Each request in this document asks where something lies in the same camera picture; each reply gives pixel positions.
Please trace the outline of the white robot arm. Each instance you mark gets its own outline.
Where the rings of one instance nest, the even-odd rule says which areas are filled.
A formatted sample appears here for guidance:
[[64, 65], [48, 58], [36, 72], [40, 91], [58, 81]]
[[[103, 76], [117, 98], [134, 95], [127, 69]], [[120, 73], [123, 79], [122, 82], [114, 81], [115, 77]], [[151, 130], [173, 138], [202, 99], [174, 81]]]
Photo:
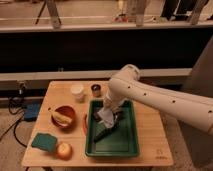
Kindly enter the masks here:
[[105, 106], [116, 109], [125, 98], [132, 99], [213, 135], [213, 98], [151, 86], [139, 78], [140, 71], [132, 64], [114, 74], [108, 82]]

